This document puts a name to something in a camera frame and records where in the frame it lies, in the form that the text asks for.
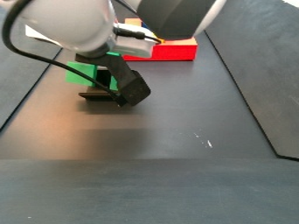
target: red box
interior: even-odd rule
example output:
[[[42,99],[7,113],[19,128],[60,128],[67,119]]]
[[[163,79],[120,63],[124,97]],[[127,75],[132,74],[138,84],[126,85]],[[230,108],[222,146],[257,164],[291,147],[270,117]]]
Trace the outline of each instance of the red box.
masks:
[[[126,23],[142,26],[139,18],[128,18]],[[154,46],[152,58],[144,59],[128,55],[124,55],[123,58],[124,60],[195,60],[198,46],[195,38],[164,41],[160,45]]]

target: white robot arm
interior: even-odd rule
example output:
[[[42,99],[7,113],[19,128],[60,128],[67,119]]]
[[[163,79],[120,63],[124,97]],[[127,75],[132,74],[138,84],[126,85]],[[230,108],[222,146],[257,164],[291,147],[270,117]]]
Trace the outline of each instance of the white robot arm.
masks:
[[[227,0],[126,0],[162,39],[188,39],[217,17]],[[0,0],[10,10],[18,0]],[[98,57],[116,44],[116,14],[110,0],[34,0],[24,22],[82,55]]]
[[[158,38],[170,40],[188,39],[196,35],[211,23],[226,3],[226,0],[115,1],[131,5]],[[134,106],[151,94],[143,77],[130,69],[122,57],[107,55],[111,49],[116,49],[119,36],[151,38],[140,31],[122,29],[110,0],[0,0],[0,6],[8,10],[3,40],[15,53],[63,67],[92,81],[108,92],[119,106],[126,103]],[[108,68],[118,81],[119,94],[80,71],[14,46],[10,35],[18,16],[40,34],[78,54],[76,61]]]

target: white sticker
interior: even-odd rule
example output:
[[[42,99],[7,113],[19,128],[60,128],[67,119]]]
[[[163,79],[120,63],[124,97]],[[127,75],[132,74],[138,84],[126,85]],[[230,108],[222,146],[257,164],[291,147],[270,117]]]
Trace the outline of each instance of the white sticker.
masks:
[[[283,0],[287,4],[291,4],[294,7],[299,8],[299,0]]]

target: green block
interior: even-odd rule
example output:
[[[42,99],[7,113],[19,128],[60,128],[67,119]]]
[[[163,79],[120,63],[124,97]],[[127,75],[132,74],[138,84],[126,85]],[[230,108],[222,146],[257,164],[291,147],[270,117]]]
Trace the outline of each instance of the green block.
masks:
[[[111,76],[110,89],[118,91],[118,81],[114,76]]]
[[[71,61],[68,62],[68,66],[82,71],[92,79],[98,78],[98,66]],[[71,71],[67,71],[66,73],[66,81],[84,86],[95,87],[95,84],[90,80],[86,80]]]

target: black cable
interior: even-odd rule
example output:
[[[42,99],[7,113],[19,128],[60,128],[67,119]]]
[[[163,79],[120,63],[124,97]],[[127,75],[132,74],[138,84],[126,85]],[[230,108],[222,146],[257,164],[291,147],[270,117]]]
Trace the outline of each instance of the black cable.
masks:
[[[115,0],[119,4],[122,4],[134,14],[136,14],[136,10],[131,7],[128,3],[126,3],[123,0]]]
[[[76,70],[75,68],[64,65],[63,63],[60,63],[56,60],[52,59],[47,59],[36,54],[28,53],[22,51],[20,49],[18,49],[12,43],[11,40],[11,33],[12,33],[12,28],[14,28],[14,24],[15,24],[15,20],[19,17],[20,13],[23,12],[26,6],[31,3],[32,0],[19,0],[12,9],[10,10],[6,20],[4,20],[4,27],[3,27],[3,41],[4,41],[4,45],[7,46],[7,48],[14,52],[18,53],[20,55],[23,55],[24,57],[28,57],[34,60],[40,60],[43,62],[47,62],[58,67],[64,68],[66,70],[74,72],[76,75],[79,75],[82,78],[87,79],[88,81],[91,81],[92,83],[95,83],[95,85],[103,89],[104,91],[108,92],[110,96],[112,97],[114,100],[118,99],[118,95],[114,93],[114,91],[111,91],[99,81],[96,81],[95,79],[92,79],[91,77],[88,77],[83,72],[80,72],[79,70]]]
[[[163,41],[159,38],[150,37],[140,31],[130,31],[128,29],[115,27],[114,32],[120,37],[136,38],[136,39],[151,39],[156,42],[156,44],[163,43]]]

